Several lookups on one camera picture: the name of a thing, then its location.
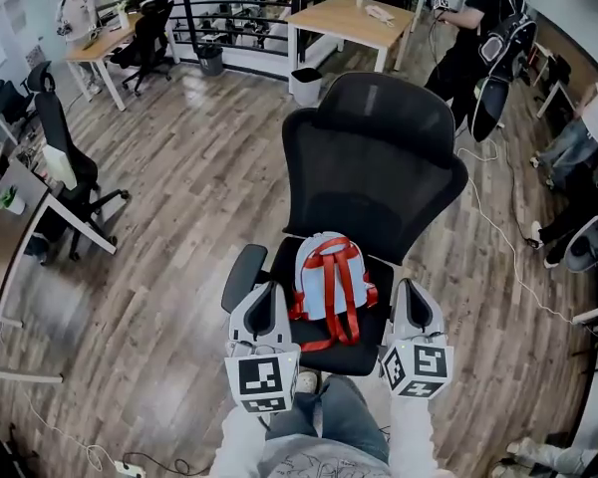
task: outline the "wood plank floor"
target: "wood plank floor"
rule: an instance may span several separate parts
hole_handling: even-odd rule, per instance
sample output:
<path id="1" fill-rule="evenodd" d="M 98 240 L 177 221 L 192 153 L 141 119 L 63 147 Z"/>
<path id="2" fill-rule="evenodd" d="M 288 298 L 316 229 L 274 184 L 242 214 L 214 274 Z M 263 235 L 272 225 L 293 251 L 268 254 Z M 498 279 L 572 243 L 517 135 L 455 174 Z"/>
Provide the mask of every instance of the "wood plank floor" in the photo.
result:
<path id="1" fill-rule="evenodd" d="M 425 20 L 399 74 L 418 84 L 434 65 L 428 29 Z M 439 35 L 440 57 L 451 36 L 447 29 Z M 369 70 L 374 61 L 371 51 L 347 45 L 324 67 L 326 81 Z M 83 448 L 36 419 L 24 391 L 48 423 L 104 446 L 114 459 L 142 451 L 167 463 L 184 458 L 196 470 L 211 462 L 232 407 L 219 299 L 244 244 L 274 250 L 283 238 L 289 187 L 280 130 L 296 106 L 281 82 L 234 72 L 208 79 L 186 65 L 172 73 L 170 83 L 146 83 L 141 98 L 126 96 L 124 113 L 104 92 L 90 104 L 77 100 L 68 114 L 74 140 L 100 167 L 104 191 L 128 189 L 133 200 L 109 220 L 120 241 L 115 256 L 83 240 L 79 264 L 65 247 L 54 265 L 43 269 L 25 258 L 18 272 L 9 314 L 27 327 L 5 328 L 0 363 L 61 371 L 66 380 L 0 380 L 0 434 L 10 422 L 18 425 L 26 446 L 40 454 L 42 477 L 116 474 L 108 462 L 97 473 Z M 506 140 L 493 138 L 497 159 L 461 157 L 483 211 L 517 250 L 522 281 L 571 318 L 593 307 L 592 277 L 544 270 L 542 252 L 524 246 L 510 211 L 507 155 L 524 232 L 533 219 L 548 222 L 562 204 L 528 165 L 550 140 L 534 118 L 533 95 L 522 83 L 513 87 Z M 490 143 L 474 144 L 467 133 L 459 146 L 494 155 Z M 399 274 L 440 302 L 455 346 L 454 381 L 431 406 L 442 466 L 460 478 L 485 476 L 511 439 L 570 429 L 584 362 L 568 356 L 588 339 L 537 309 L 514 281 L 513 254 L 479 215 L 471 185 L 421 236 Z M 385 387 L 375 376 L 359 384 L 381 426 L 389 425 Z M 167 476 L 141 465 L 150 477 Z"/>

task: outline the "wooden tabletop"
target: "wooden tabletop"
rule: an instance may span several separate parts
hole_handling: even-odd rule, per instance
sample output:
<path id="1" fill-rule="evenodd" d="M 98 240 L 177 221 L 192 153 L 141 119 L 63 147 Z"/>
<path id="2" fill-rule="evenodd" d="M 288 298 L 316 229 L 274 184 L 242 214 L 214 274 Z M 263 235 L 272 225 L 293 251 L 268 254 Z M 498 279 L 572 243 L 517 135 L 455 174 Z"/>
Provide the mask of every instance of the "wooden tabletop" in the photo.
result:
<path id="1" fill-rule="evenodd" d="M 49 191 L 48 186 L 31 173 L 21 162 L 11 160 L 9 169 L 0 180 L 0 195 L 9 187 L 17 186 L 18 196 L 27 204 L 20 215 L 0 208 L 0 296 L 5 279 L 14 266 L 16 251 L 27 233 L 33 217 Z"/>
<path id="2" fill-rule="evenodd" d="M 367 5 L 377 5 L 392 14 L 395 17 L 392 20 L 394 27 L 368 16 Z M 413 12 L 374 0 L 364 0 L 361 9 L 357 8 L 356 0 L 326 0 L 288 16 L 286 21 L 297 28 L 334 35 L 366 46 L 390 48 L 410 27 L 414 18 Z"/>
<path id="3" fill-rule="evenodd" d="M 115 47 L 119 46 L 132 34 L 136 32 L 136 23 L 140 20 L 142 14 L 130 14 L 129 28 L 121 28 L 112 31 L 110 28 L 104 28 L 100 31 L 98 40 L 91 48 L 83 50 L 82 47 L 74 47 L 67 55 L 68 62 L 95 62 L 108 55 Z"/>

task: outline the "white cable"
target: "white cable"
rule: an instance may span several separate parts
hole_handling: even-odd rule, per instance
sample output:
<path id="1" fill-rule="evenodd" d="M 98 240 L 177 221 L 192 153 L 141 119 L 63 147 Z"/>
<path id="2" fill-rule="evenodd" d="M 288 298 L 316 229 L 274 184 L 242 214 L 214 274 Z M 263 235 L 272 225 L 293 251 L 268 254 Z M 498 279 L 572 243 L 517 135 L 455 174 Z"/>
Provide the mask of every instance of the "white cable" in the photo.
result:
<path id="1" fill-rule="evenodd" d="M 495 150 L 495 156 L 494 157 L 478 157 L 476 154 L 474 154 L 471 150 L 467 150 L 464 147 L 461 147 L 459 150 L 456 151 L 456 155 L 459 155 L 461 151 L 463 152 L 467 152 L 469 155 L 471 155 L 472 157 L 474 157 L 475 159 L 477 159 L 478 161 L 481 161 L 483 163 L 487 163 L 489 161 L 494 161 L 496 159 L 498 159 L 498 147 L 496 146 L 496 143 L 494 143 L 494 141 L 491 138 L 487 138 L 486 141 L 491 142 L 491 144 L 494 147 Z M 491 219 L 489 219 L 485 213 L 482 212 L 482 207 L 480 205 L 480 197 L 478 196 L 478 190 L 476 189 L 476 184 L 474 184 L 474 181 L 471 180 L 471 177 L 467 177 L 467 179 L 469 180 L 469 182 L 471 183 L 471 186 L 474 189 L 474 194 L 476 195 L 476 202 L 478 203 L 478 212 L 480 213 L 480 215 L 485 218 L 485 220 L 493 227 L 495 228 L 498 233 L 502 236 L 502 238 L 505 240 L 505 242 L 507 243 L 507 246 L 509 246 L 509 248 L 511 249 L 511 252 L 513 253 L 513 258 L 514 258 L 514 276 L 516 277 L 516 281 L 518 282 L 518 284 L 520 284 L 521 287 L 523 287 L 524 289 L 526 289 L 527 291 L 529 291 L 529 293 L 534 297 L 534 299 L 536 300 L 536 303 L 538 304 L 538 307 L 541 308 L 542 310 L 546 310 L 547 312 L 549 312 L 552 315 L 558 316 L 560 317 L 560 319 L 562 319 L 564 322 L 566 322 L 567 324 L 573 326 L 573 327 L 577 327 L 576 324 L 574 324 L 574 322 L 572 320 L 567 319 L 564 315 L 562 315 L 559 312 L 555 312 L 552 309 L 550 309 L 549 307 L 544 306 L 540 300 L 538 299 L 538 295 L 531 289 L 531 287 L 529 287 L 528 285 L 526 285 L 525 283 L 523 283 L 523 281 L 520 279 L 520 275 L 518 274 L 518 257 L 516 255 L 516 249 L 513 247 L 513 245 L 509 242 L 509 239 L 507 239 L 507 236 L 505 235 L 505 233 L 500 229 L 500 227 L 498 227 L 493 221 L 491 221 Z M 589 333 L 591 333 L 594 337 L 598 338 L 598 335 L 596 333 L 594 333 L 593 331 L 591 331 L 591 329 L 589 329 L 587 326 L 583 326 L 583 328 L 585 328 Z"/>
<path id="2" fill-rule="evenodd" d="M 2 343 L 2 345 L 4 345 L 6 347 L 4 339 L 2 338 L 2 323 L 0 323 L 0 342 Z M 89 461 L 89 464 L 91 465 L 91 467 L 93 467 L 96 471 L 98 471 L 100 473 L 102 473 L 103 470 L 104 470 L 104 467 L 102 465 L 102 459 L 95 452 L 96 449 L 102 450 L 104 452 L 104 454 L 107 456 L 107 458 L 111 461 L 111 463 L 113 464 L 113 466 L 115 467 L 116 463 L 111 458 L 111 455 L 109 455 L 109 452 L 107 450 L 105 450 L 102 446 L 100 446 L 99 444 L 89 444 L 88 446 L 85 445 L 85 444 L 82 444 L 78 439 L 76 439 L 72 435 L 66 434 L 62 430 L 60 430 L 59 428 L 57 428 L 55 426 L 51 426 L 49 423 L 47 423 L 42 418 L 42 416 L 40 414 L 38 414 L 38 411 L 36 411 L 35 407 L 33 406 L 33 402 L 31 401 L 31 397 L 29 396 L 29 394 L 27 393 L 27 391 L 25 391 L 24 387 L 22 387 L 22 384 L 20 382 L 18 382 L 18 387 L 22 391 L 22 394 L 24 394 L 27 397 L 27 400 L 29 401 L 29 407 L 31 407 L 31 410 L 33 411 L 33 413 L 36 415 L 36 417 L 40 421 L 42 421 L 42 423 L 47 428 L 49 428 L 49 429 L 51 429 L 52 431 L 55 431 L 55 432 L 60 432 L 67 439 L 71 439 L 73 442 L 75 442 L 78 446 L 80 446 L 81 448 L 83 448 L 87 452 L 87 460 Z"/>

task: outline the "power strip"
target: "power strip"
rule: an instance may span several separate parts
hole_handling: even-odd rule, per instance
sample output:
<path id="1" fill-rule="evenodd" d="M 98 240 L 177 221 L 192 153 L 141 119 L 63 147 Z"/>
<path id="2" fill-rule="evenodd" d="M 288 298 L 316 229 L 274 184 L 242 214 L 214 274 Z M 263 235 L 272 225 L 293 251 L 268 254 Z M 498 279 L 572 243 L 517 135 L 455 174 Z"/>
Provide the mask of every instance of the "power strip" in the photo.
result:
<path id="1" fill-rule="evenodd" d="M 134 464 L 125 464 L 116 460 L 116 469 L 118 473 L 124 474 L 125 476 L 133 476 L 134 478 L 147 478 L 147 474 L 140 466 Z"/>

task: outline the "black trash can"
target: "black trash can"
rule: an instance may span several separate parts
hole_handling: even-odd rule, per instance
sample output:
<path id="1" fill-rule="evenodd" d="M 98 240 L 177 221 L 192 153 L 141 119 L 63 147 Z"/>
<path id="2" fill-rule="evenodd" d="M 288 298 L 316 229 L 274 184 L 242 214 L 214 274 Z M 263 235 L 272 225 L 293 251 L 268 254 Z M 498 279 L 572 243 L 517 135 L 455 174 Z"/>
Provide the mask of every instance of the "black trash can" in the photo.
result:
<path id="1" fill-rule="evenodd" d="M 294 79 L 295 101 L 302 107 L 314 107 L 319 101 L 322 76 L 319 71 L 304 68 L 293 71 L 290 75 Z"/>
<path id="2" fill-rule="evenodd" d="M 223 71 L 221 52 L 219 46 L 206 45 L 197 50 L 197 58 L 201 65 L 201 71 L 207 76 L 218 76 Z"/>

